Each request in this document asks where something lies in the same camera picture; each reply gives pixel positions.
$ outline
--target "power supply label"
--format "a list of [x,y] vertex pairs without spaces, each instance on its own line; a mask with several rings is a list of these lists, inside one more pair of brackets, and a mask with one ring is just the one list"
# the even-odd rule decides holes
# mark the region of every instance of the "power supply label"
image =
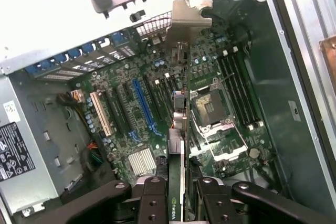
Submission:
[[16,123],[0,127],[0,182],[35,169]]

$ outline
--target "motherboard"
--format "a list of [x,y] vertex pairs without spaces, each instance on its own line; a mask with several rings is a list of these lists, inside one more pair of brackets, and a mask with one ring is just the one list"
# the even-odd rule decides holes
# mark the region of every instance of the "motherboard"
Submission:
[[[138,55],[71,82],[117,177],[133,185],[155,174],[156,158],[167,156],[173,94],[182,88],[180,67],[166,54],[164,38],[145,45]],[[216,23],[202,31],[191,56],[189,147],[202,173],[223,179],[267,160],[272,145],[243,50]]]

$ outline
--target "screw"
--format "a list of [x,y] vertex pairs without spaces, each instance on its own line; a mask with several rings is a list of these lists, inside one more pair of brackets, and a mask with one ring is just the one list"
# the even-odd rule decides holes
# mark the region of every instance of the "screw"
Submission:
[[160,180],[157,179],[157,178],[152,178],[152,179],[151,179],[151,182],[153,182],[153,183],[157,183],[157,182],[160,182]]
[[203,182],[205,183],[211,183],[212,179],[211,178],[203,178]]
[[116,185],[116,188],[117,189],[121,189],[121,188],[124,188],[125,187],[125,185],[123,184],[123,183],[118,183],[117,185]]
[[245,190],[245,189],[248,188],[248,185],[247,184],[240,184],[239,187],[240,187],[240,189]]

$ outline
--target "white pci slot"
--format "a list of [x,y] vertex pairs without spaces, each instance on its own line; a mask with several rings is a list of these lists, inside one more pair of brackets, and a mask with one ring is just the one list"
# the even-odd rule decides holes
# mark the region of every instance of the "white pci slot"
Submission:
[[96,109],[96,112],[98,114],[101,126],[103,127],[103,130],[105,132],[105,135],[106,136],[112,135],[112,128],[110,126],[109,120],[107,119],[104,108],[99,100],[98,93],[97,92],[90,93],[90,97],[93,101],[93,105]]

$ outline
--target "silver heatsink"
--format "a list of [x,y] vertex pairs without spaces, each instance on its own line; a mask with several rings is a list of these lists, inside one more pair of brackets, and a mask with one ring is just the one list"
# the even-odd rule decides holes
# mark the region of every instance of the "silver heatsink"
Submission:
[[128,160],[136,176],[140,176],[156,168],[156,163],[149,148],[129,155]]

